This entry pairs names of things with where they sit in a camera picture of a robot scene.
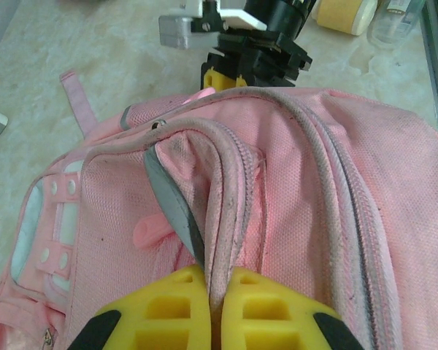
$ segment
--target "white countertop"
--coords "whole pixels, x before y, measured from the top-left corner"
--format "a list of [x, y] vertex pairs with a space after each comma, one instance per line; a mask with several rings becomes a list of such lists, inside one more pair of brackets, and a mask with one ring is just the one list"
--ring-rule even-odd
[[[58, 76], [74, 68], [100, 120], [129, 104], [199, 89], [205, 50], [160, 47], [169, 0], [22, 0], [0, 44], [0, 273], [31, 181], [81, 140]], [[300, 87], [336, 88], [417, 112], [436, 126], [419, 28], [392, 52], [309, 19], [297, 42], [313, 64]]]

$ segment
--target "pink buckle strap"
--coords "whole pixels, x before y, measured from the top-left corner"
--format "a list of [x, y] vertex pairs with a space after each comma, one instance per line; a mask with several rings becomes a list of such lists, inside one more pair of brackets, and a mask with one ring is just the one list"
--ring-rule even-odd
[[60, 76], [68, 101], [73, 109], [74, 117], [86, 137], [97, 125], [96, 116], [86, 97], [80, 81], [74, 71], [70, 70]]
[[43, 241], [40, 249], [41, 254], [36, 261], [36, 269], [50, 275], [59, 275], [68, 280], [72, 250], [71, 246], [57, 241]]
[[50, 201], [74, 203], [80, 198], [80, 175], [77, 172], [49, 175]]

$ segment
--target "metal screw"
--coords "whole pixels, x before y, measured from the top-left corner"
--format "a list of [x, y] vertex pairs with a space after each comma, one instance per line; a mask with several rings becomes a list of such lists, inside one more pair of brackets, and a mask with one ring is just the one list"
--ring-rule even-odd
[[167, 124], [167, 122], [165, 120], [156, 120], [153, 125], [151, 126], [151, 130], [157, 129], [158, 127]]
[[203, 28], [204, 31], [210, 31], [211, 30], [211, 25], [208, 22], [203, 23], [203, 25], [201, 27]]

